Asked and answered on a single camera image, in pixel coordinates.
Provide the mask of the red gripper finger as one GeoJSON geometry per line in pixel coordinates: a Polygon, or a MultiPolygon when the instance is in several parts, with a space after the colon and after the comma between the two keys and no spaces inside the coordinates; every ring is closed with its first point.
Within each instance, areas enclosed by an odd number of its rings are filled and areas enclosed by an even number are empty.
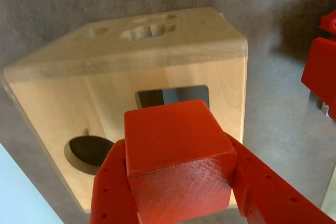
{"type": "Polygon", "coordinates": [[[94,178],[89,222],[139,223],[127,177],[124,139],[113,145],[94,178]]]}
{"type": "Polygon", "coordinates": [[[242,143],[226,136],[237,154],[230,185],[248,223],[335,223],[242,143]]]}

